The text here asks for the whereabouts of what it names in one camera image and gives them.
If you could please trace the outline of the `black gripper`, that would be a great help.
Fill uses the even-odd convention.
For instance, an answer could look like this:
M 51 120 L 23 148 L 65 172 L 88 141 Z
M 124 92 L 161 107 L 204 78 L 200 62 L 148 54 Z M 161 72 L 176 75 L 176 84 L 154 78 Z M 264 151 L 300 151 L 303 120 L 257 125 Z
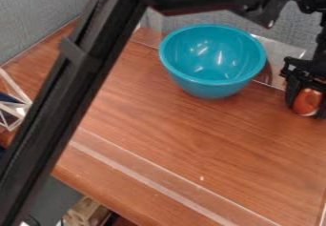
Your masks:
M 326 119 L 326 60 L 303 60 L 292 57 L 284 58 L 280 77 L 285 80 L 284 103 L 292 108 L 300 86 L 317 90 L 316 119 Z

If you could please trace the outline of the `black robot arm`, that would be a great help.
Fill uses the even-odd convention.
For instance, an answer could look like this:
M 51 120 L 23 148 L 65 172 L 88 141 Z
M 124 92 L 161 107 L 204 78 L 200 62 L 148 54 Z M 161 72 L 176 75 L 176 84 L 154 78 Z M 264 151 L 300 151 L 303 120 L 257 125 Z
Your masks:
M 300 12 L 321 15 L 312 59 L 284 61 L 284 102 L 291 104 L 305 88 L 326 92 L 326 0 L 89 0 L 0 159 L 0 226 L 19 226 L 26 218 L 145 10 L 164 15 L 228 10 L 271 28 L 288 1 Z

